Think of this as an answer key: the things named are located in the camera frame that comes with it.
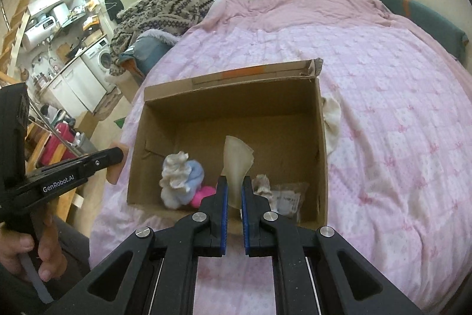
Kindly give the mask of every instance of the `kitchen cabinet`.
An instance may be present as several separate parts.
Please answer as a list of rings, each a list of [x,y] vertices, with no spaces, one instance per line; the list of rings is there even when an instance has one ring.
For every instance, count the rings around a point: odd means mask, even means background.
[[[28,10],[32,18],[39,14],[48,13],[60,3],[70,3],[72,0],[37,0],[29,4]]]
[[[43,100],[55,106],[62,106],[73,118],[78,118],[87,111],[87,107],[77,98],[62,75],[58,75],[51,82],[44,92]]]
[[[77,58],[63,72],[62,76],[74,94],[80,99],[90,112],[105,96],[107,91],[95,78],[81,58]]]

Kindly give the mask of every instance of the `pink bedsheet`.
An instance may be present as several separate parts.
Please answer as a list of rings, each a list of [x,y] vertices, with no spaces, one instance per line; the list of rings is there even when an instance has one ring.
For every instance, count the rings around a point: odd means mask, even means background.
[[[145,86],[316,57],[322,94],[342,108],[328,223],[418,306],[438,311],[472,267],[472,79],[381,2],[218,0],[152,69],[121,140],[133,147]],[[105,186],[92,266],[137,227],[170,225],[127,206],[130,160]],[[274,314],[270,259],[245,257],[231,236],[227,256],[199,262],[194,313]]]

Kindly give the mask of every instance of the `human hand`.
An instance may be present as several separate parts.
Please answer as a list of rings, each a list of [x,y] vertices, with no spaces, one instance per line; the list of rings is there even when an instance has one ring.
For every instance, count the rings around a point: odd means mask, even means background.
[[[13,275],[28,280],[18,254],[30,252],[34,248],[31,235],[20,234],[0,225],[0,263]],[[51,278],[60,278],[67,268],[67,259],[62,254],[58,241],[58,230],[53,216],[48,212],[44,218],[44,228],[39,241],[38,255],[42,260],[39,267],[41,280],[47,282]]]

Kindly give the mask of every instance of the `white cloth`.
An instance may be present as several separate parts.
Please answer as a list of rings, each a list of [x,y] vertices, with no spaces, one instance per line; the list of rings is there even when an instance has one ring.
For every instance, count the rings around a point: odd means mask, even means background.
[[[332,153],[339,141],[339,129],[341,124],[341,106],[331,96],[322,97],[323,120],[325,128],[326,154]]]

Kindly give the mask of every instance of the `pink toy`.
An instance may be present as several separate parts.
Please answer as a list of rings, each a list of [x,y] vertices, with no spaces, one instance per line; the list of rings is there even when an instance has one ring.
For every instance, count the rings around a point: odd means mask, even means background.
[[[200,208],[201,200],[207,196],[216,194],[216,189],[211,186],[202,186],[199,191],[195,193],[194,198],[190,201],[193,208]]]

